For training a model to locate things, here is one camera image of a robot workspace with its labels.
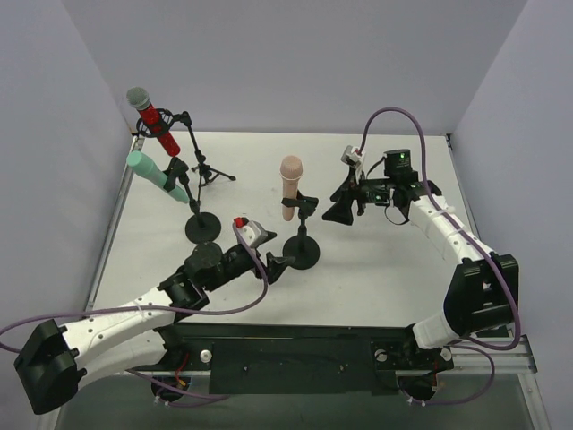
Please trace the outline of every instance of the green microphone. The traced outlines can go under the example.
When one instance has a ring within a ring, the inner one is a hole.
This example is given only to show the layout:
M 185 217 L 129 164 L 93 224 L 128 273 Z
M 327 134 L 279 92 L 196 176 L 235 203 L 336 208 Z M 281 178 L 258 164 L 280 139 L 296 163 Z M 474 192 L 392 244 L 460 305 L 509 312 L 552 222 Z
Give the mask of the green microphone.
M 189 202 L 187 193 L 179 185 L 176 185 L 175 188 L 169 192 L 163 188 L 163 185 L 167 182 L 167 175 L 159 170 L 153 160 L 147 155 L 135 150 L 127 156 L 127 165 L 132 168 L 136 175 L 147 179 L 178 202 Z

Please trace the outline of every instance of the screw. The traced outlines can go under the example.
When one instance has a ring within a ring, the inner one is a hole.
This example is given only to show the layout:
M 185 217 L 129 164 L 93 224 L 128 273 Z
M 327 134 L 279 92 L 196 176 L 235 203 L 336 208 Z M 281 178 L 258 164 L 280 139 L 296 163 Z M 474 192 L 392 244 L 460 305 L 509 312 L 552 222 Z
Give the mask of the screw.
M 199 358 L 201 359 L 201 362 L 208 363 L 213 358 L 213 354 L 208 349 L 204 349 L 199 354 Z
M 374 356 L 376 357 L 376 361 L 380 361 L 381 363 L 384 363 L 386 360 L 388 360 L 388 356 L 386 355 L 386 351 L 384 349 L 376 349 Z
M 449 352 L 449 350 L 447 350 L 445 348 L 441 349 L 440 355 L 444 359 L 444 361 L 450 361 L 451 360 L 451 352 Z

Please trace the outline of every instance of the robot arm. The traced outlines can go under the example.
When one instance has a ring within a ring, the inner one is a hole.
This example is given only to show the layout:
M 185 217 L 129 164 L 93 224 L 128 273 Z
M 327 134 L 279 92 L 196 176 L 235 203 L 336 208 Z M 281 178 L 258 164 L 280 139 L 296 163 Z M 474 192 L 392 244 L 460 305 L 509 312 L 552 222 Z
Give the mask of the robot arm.
M 357 214 L 364 214 L 366 204 L 397 207 L 404 217 L 419 227 L 432 242 L 446 262 L 457 264 L 442 309 L 435 315 L 409 327 L 418 349 L 432 349 L 447 345 L 452 340 L 477 331 L 488 330 L 511 323 L 513 315 L 503 290 L 489 264 L 461 235 L 465 231 L 493 259 L 509 285 L 517 302 L 518 266 L 510 255 L 497 255 L 481 242 L 453 214 L 440 189 L 429 182 L 432 198 L 443 211 L 436 211 L 426 188 L 418 180 L 418 173 L 411 168 L 409 150 L 392 150 L 385 153 L 382 179 L 366 179 L 358 174 L 356 166 L 363 165 L 363 153 L 346 148 L 343 161 L 349 165 L 345 182 L 332 194 L 334 205 L 326 211 L 324 220 L 352 225 L 352 205 L 356 201 Z M 352 158 L 349 154 L 358 154 Z M 460 229 L 456 229 L 443 216 L 446 211 Z
M 256 251 L 276 237 L 261 224 L 236 219 L 243 241 Z M 293 263 L 267 253 L 261 264 L 269 283 L 275 282 Z M 189 316 L 181 309 L 199 311 L 213 291 L 247 271 L 256 270 L 252 256 L 242 245 L 226 253 L 214 243 L 197 245 L 184 265 L 158 287 L 120 306 L 78 322 L 58 326 L 54 320 L 39 324 L 14 362 L 36 414 L 58 408 L 88 383 L 136 366 L 155 365 L 166 353 L 161 331 Z

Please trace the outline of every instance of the black microphone stand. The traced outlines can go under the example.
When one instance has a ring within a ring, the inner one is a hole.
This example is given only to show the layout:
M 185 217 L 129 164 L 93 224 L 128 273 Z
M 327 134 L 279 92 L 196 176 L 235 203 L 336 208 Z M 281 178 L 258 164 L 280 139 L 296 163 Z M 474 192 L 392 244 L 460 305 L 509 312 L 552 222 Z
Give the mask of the black microphone stand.
M 285 198 L 282 204 L 287 208 L 298 208 L 298 219 L 301 220 L 298 234 L 285 242 L 283 255 L 295 258 L 295 262 L 291 265 L 293 269 L 299 271 L 310 269 L 321 258 L 321 249 L 316 240 L 306 234 L 306 219 L 316 211 L 319 199 L 305 197 L 297 192 L 296 199 Z
M 137 121 L 137 132 L 142 135 L 143 137 L 148 138 L 157 138 L 162 136 L 163 134 L 169 132 L 171 127 L 174 123 L 182 123 L 189 132 L 191 136 L 191 142 L 193 144 L 193 149 L 195 152 L 195 158 L 197 159 L 197 166 L 191 168 L 191 171 L 199 172 L 199 191 L 197 192 L 197 204 L 201 205 L 201 189 L 203 186 L 207 186 L 215 181 L 219 176 L 226 177 L 230 181 L 235 181 L 236 177 L 229 175 L 225 172 L 212 168 L 209 164 L 205 163 L 207 161 L 207 157 L 205 157 L 201 150 L 199 149 L 199 145 L 197 144 L 197 140 L 195 139 L 195 133 L 192 129 L 192 120 L 189 116 L 189 112 L 184 111 L 181 114 L 172 114 L 171 111 L 167 109 L 157 109 L 158 113 L 161 115 L 161 120 L 158 122 L 158 125 L 161 126 L 161 130 L 156 133 L 152 133 L 150 129 L 143 123 L 143 120 L 140 118 Z
M 200 211 L 199 202 L 193 198 L 189 188 L 188 170 L 189 166 L 184 161 L 181 161 L 178 157 L 173 157 L 167 170 L 163 172 L 167 176 L 167 181 L 163 188 L 169 192 L 175 188 L 176 179 L 179 180 L 189 197 L 189 208 L 193 213 L 192 217 L 185 224 L 185 235 L 194 244 L 212 242 L 221 232 L 221 222 L 212 213 Z

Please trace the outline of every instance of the beige microphone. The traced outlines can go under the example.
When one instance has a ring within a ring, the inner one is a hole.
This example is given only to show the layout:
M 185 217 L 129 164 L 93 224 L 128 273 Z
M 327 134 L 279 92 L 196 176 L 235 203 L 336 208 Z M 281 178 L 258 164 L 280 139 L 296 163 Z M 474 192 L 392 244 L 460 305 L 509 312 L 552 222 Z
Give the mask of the beige microphone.
M 280 163 L 280 177 L 283 178 L 283 198 L 295 199 L 298 191 L 298 180 L 303 175 L 303 162 L 294 155 L 288 155 Z M 295 215 L 295 208 L 283 205 L 283 219 L 290 221 Z

